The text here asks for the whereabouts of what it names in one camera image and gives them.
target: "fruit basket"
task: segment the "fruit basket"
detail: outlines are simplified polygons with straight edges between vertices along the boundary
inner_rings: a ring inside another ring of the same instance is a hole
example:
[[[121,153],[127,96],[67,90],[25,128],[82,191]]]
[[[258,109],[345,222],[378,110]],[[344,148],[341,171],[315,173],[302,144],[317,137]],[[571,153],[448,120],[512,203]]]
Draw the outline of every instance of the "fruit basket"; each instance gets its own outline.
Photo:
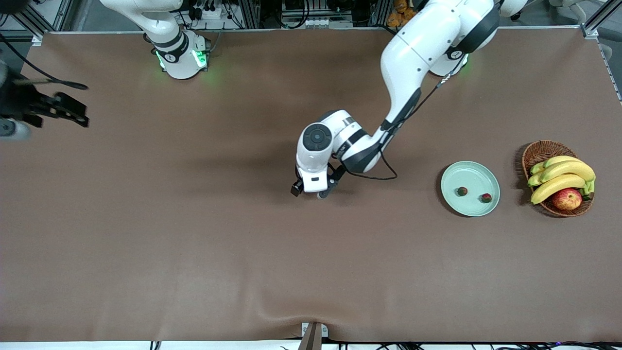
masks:
[[[531,167],[536,165],[539,162],[546,161],[549,158],[555,156],[571,156],[577,157],[577,155],[568,147],[563,144],[550,140],[540,140],[536,141],[525,149],[525,152],[522,154],[522,170],[525,174],[525,177],[529,179],[529,170]],[[589,199],[583,201],[580,206],[573,210],[560,210],[553,206],[553,203],[550,198],[547,198],[544,202],[540,203],[540,205],[547,211],[561,216],[561,217],[573,217],[584,214],[586,211],[590,210],[592,207],[593,199]]]

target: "black cable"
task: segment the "black cable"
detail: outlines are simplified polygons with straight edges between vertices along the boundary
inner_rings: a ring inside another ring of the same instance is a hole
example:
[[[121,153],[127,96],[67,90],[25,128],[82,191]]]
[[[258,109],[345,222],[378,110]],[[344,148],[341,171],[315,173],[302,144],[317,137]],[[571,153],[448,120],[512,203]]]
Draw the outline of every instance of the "black cable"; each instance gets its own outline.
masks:
[[[451,77],[453,75],[453,72],[456,70],[456,68],[458,68],[458,66],[460,64],[462,64],[464,57],[461,56],[458,59],[458,64],[456,64],[456,66],[449,71],[449,76],[443,78],[444,79],[448,79],[449,77]],[[390,133],[391,130],[393,130],[394,128],[397,128],[398,125],[403,125],[404,122],[406,122],[410,117],[412,117],[415,113],[417,113],[417,111],[421,108],[421,106],[428,100],[428,98],[430,98],[430,96],[432,96],[432,94],[439,89],[439,87],[443,84],[443,80],[441,80],[438,84],[436,84],[436,86],[432,89],[432,91],[430,91],[427,96],[423,99],[423,101],[421,101],[413,110],[412,112],[410,112],[404,119],[402,119],[401,121],[398,121],[397,123],[393,124],[392,127],[388,128],[385,133]],[[383,150],[383,146],[386,144],[386,140],[389,139],[390,136],[387,136],[385,139],[385,142],[378,144],[378,151],[380,152],[380,157],[382,158],[384,165],[386,165],[387,168],[389,168],[389,170],[391,170],[391,172],[393,173],[393,176],[390,177],[374,177],[374,176],[365,176],[365,175],[360,175],[360,174],[355,174],[353,172],[351,172],[345,165],[343,165],[343,168],[346,170],[346,172],[352,176],[355,177],[360,177],[363,179],[369,179],[369,180],[395,180],[397,179],[397,172],[395,170],[393,170],[393,167],[389,164],[389,162],[386,160],[386,158],[384,157],[384,150]]]
[[[524,349],[524,347],[522,346],[522,344],[515,344],[516,346],[519,347],[519,349]],[[541,348],[540,346],[537,345],[531,345],[531,344],[526,344],[529,347],[533,347],[534,349],[540,349],[543,350],[543,348]],[[547,349],[553,349],[556,348],[558,346],[565,346],[565,345],[569,345],[569,346],[583,346],[585,348],[593,348],[593,349],[597,349],[597,350],[605,350],[605,348],[601,347],[600,345],[597,344],[593,344],[593,343],[581,343],[580,341],[565,341],[563,343],[555,343],[554,345],[544,345],[544,347],[546,347]],[[507,346],[502,346],[500,348],[496,348],[495,350],[517,350],[516,348],[510,348]]]
[[[182,18],[182,21],[183,21],[183,27],[184,27],[186,30],[190,29],[190,26],[186,23],[186,19],[185,19],[185,18],[183,18],[183,14],[182,14],[182,12],[181,12],[181,11],[177,11],[177,13],[179,13],[179,17],[181,17],[181,18]]]
[[[300,20],[300,22],[295,25],[294,27],[290,27],[289,29],[296,29],[296,28],[300,28],[303,24],[305,24],[307,22],[307,19],[309,19],[309,15],[311,14],[311,6],[309,5],[309,0],[305,0],[305,3],[307,4],[307,15],[305,16],[305,8],[303,5],[302,8],[302,18]]]
[[[397,173],[395,172],[395,170],[393,170],[393,167],[389,164],[389,162],[387,162],[386,158],[384,157],[384,151],[382,150],[382,146],[379,145],[378,146],[379,151],[380,151],[380,158],[383,159],[384,165],[386,165],[387,168],[389,168],[389,170],[391,170],[391,172],[393,173],[393,176],[389,176],[389,177],[375,177],[375,176],[367,176],[367,175],[361,175],[361,174],[356,174],[351,172],[345,165],[343,166],[343,169],[346,169],[346,172],[354,177],[360,177],[362,179],[369,179],[369,180],[395,180],[397,179]]]
[[[307,5],[307,14],[305,15],[305,8],[304,8],[304,5],[303,5],[303,8],[302,8],[302,18],[300,19],[300,22],[298,22],[298,24],[296,24],[294,27],[290,27],[290,26],[288,26],[286,24],[283,24],[283,22],[277,16],[277,12],[276,11],[274,11],[274,19],[281,26],[281,28],[286,28],[286,29],[300,28],[303,24],[305,24],[307,22],[307,19],[309,19],[309,15],[311,15],[311,5],[309,4],[309,0],[305,0],[305,3]]]
[[[239,21],[237,15],[235,14],[235,11],[233,10],[233,6],[231,5],[231,2],[229,0],[225,0],[227,5],[229,5],[229,8],[227,9],[227,6],[223,3],[223,6],[225,7],[225,11],[227,11],[227,13],[229,15],[231,15],[231,20],[233,21],[233,24],[235,24],[236,26],[238,26],[238,28],[240,29],[244,29],[244,26],[242,26],[241,22]]]
[[[31,66],[37,72],[39,72],[39,73],[45,75],[46,77],[48,77],[53,83],[63,84],[63,85],[66,85],[68,87],[77,88],[79,90],[88,90],[88,87],[86,85],[82,84],[82,83],[69,82],[67,80],[60,80],[60,79],[57,79],[57,78],[49,75],[48,73],[44,72],[43,70],[38,68],[36,65],[32,64],[24,56],[22,56],[22,54],[20,54],[19,51],[17,51],[17,49],[15,47],[13,47],[13,45],[11,45],[11,43],[2,34],[0,34],[0,40],[3,43],[5,43],[9,47],[9,49],[11,49],[11,51],[13,51],[14,54],[16,54],[22,61],[24,61],[24,63],[26,63],[27,65]]]
[[[379,27],[379,28],[383,28],[385,31],[388,31],[389,33],[393,34],[393,35],[397,35],[397,31],[394,31],[393,29],[391,29],[389,26],[385,26],[384,24],[375,24],[372,27]]]

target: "bunch of bananas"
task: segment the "bunch of bananas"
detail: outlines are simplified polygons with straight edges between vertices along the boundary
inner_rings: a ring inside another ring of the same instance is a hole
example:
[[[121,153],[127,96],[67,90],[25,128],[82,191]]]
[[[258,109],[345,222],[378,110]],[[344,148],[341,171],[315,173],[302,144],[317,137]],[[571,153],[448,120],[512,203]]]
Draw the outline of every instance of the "bunch of bananas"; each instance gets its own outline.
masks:
[[[570,156],[557,156],[538,163],[531,168],[529,187],[538,187],[531,195],[531,202],[538,204],[557,191],[578,188],[584,196],[594,192],[596,174],[589,165]]]

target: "red apple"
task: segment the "red apple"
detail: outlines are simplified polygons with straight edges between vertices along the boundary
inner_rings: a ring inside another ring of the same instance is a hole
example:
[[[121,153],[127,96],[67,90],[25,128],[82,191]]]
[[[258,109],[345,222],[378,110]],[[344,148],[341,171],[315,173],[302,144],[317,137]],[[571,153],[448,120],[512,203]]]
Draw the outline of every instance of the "red apple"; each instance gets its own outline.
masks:
[[[574,188],[566,188],[558,191],[551,199],[553,200],[553,205],[561,210],[576,209],[581,205],[581,202],[583,202],[581,193]]]

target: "plate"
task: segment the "plate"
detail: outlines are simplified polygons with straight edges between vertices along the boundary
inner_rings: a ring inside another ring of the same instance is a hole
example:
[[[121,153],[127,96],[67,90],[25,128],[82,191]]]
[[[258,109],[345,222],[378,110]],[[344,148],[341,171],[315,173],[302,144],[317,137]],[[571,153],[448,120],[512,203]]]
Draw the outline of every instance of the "plate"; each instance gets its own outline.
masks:
[[[466,187],[467,194],[458,196],[458,188]],[[499,203],[501,190],[494,174],[480,163],[460,161],[450,165],[440,180],[440,190],[450,207],[467,216],[483,216]],[[481,195],[490,193],[490,203],[481,201]]]

